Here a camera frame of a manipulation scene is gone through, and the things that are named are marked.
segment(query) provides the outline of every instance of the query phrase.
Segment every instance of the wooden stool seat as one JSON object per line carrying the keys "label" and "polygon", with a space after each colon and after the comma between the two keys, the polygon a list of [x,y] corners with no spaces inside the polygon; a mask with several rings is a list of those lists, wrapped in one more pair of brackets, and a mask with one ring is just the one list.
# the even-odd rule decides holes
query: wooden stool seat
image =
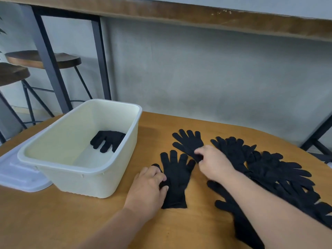
{"label": "wooden stool seat", "polygon": [[[82,63],[80,57],[66,53],[55,53],[54,55],[60,69],[75,67]],[[37,50],[8,52],[5,56],[7,61],[14,65],[45,69]]]}
{"label": "wooden stool seat", "polygon": [[21,81],[29,76],[30,72],[26,67],[3,62],[0,63],[0,86]]}

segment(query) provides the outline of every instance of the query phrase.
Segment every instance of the stool leg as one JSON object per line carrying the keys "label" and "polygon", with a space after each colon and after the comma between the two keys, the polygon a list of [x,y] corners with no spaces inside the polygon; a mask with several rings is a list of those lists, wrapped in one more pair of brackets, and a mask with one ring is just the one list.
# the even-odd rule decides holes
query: stool leg
{"label": "stool leg", "polygon": [[6,142],[6,138],[3,136],[3,134],[0,132],[0,142],[4,144]]}
{"label": "stool leg", "polygon": [[81,80],[81,82],[82,82],[82,84],[83,84],[84,88],[85,88],[85,91],[86,91],[86,92],[87,92],[87,94],[89,95],[89,98],[90,98],[90,99],[92,99],[92,96],[91,96],[91,94],[90,94],[90,92],[89,92],[88,88],[86,87],[86,84],[85,84],[85,82],[84,82],[84,80],[83,80],[83,78],[82,78],[82,76],[81,76],[80,72],[78,71],[78,69],[77,69],[77,67],[76,67],[76,66],[74,66],[74,68],[75,68],[75,71],[77,72],[77,75],[78,75],[78,77],[80,78],[80,80]]}
{"label": "stool leg", "polygon": [[36,94],[36,92],[28,84],[28,82],[25,79],[23,79],[22,83],[23,83],[23,87],[25,86],[31,92],[31,94],[35,97],[36,100],[38,100],[39,104],[41,104],[41,106],[46,110],[46,112],[48,112],[48,114],[51,117],[54,117],[54,115],[52,114],[51,110],[48,109],[47,105],[45,105],[45,103],[41,100],[41,98],[38,96],[38,94]]}
{"label": "stool leg", "polygon": [[0,92],[0,100],[2,100],[2,102],[9,109],[9,111],[12,113],[12,115],[14,115],[14,117],[16,118],[16,120],[22,125],[22,127],[24,129],[27,129],[27,126],[24,125],[23,121],[20,119],[20,117],[17,115],[17,113],[15,113],[15,111],[12,109],[12,107],[10,106],[10,104],[8,103],[8,101],[5,99],[5,97],[2,95],[1,92]]}
{"label": "stool leg", "polygon": [[24,91],[24,95],[25,95],[25,99],[27,100],[27,107],[29,108],[29,113],[30,113],[30,117],[31,117],[31,121],[35,121],[35,116],[34,116],[34,112],[32,111],[32,106],[31,106],[31,101],[29,98],[29,94],[27,92],[27,88],[25,86],[25,84],[22,81],[22,86],[23,86],[23,91]]}

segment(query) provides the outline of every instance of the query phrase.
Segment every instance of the hand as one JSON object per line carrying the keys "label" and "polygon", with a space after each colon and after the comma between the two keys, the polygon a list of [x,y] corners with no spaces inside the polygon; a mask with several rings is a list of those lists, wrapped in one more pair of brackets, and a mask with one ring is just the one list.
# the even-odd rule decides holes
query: hand
{"label": "hand", "polygon": [[200,171],[210,180],[221,184],[223,178],[228,177],[236,170],[227,157],[213,146],[205,145],[195,150],[195,154],[203,156],[198,163]]}
{"label": "hand", "polygon": [[164,203],[168,186],[159,190],[159,184],[166,179],[158,167],[142,168],[129,189],[124,208],[135,213],[143,223],[153,218]]}

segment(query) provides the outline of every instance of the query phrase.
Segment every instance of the table surface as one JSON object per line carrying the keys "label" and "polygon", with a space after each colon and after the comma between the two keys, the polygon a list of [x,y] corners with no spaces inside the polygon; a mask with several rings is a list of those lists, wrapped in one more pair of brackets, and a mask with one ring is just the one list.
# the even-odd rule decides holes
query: table surface
{"label": "table surface", "polygon": [[269,11],[254,12],[225,7],[208,7],[152,0],[0,0],[89,13],[100,16],[144,19],[180,25],[236,30],[248,33],[281,35],[317,40],[332,40],[332,20],[284,16]]}
{"label": "table surface", "polygon": [[[41,131],[57,118],[33,126],[0,147],[0,156]],[[322,200],[332,205],[332,169],[307,152],[273,135],[246,127],[143,112],[137,145],[115,193],[98,199],[61,192],[54,185],[35,193],[0,187],[1,248],[71,248],[85,240],[124,204],[135,174],[160,162],[169,152],[172,133],[198,130],[205,144],[211,138],[234,136],[257,150],[279,152],[285,161],[300,163],[312,173]],[[214,207],[222,199],[206,186],[198,166],[186,189],[187,209],[160,210],[137,234],[129,248],[249,248],[235,239],[232,216]]]}

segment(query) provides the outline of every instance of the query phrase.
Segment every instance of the wooden table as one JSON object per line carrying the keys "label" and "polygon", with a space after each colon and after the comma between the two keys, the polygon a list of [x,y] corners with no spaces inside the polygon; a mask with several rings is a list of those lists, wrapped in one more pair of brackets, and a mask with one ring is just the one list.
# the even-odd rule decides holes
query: wooden table
{"label": "wooden table", "polygon": [[[50,125],[33,126],[0,147],[0,156]],[[135,174],[160,162],[172,133],[198,130],[205,144],[216,136],[242,138],[257,150],[279,152],[312,173],[315,190],[332,205],[332,169],[307,152],[270,134],[246,127],[143,112],[135,151],[115,191],[106,199],[61,192],[54,185],[35,193],[0,187],[0,248],[71,248],[97,231],[125,201]],[[186,189],[187,209],[160,210],[137,234],[130,248],[248,248],[234,237],[232,216],[214,207],[221,199],[206,186],[196,166]]]}

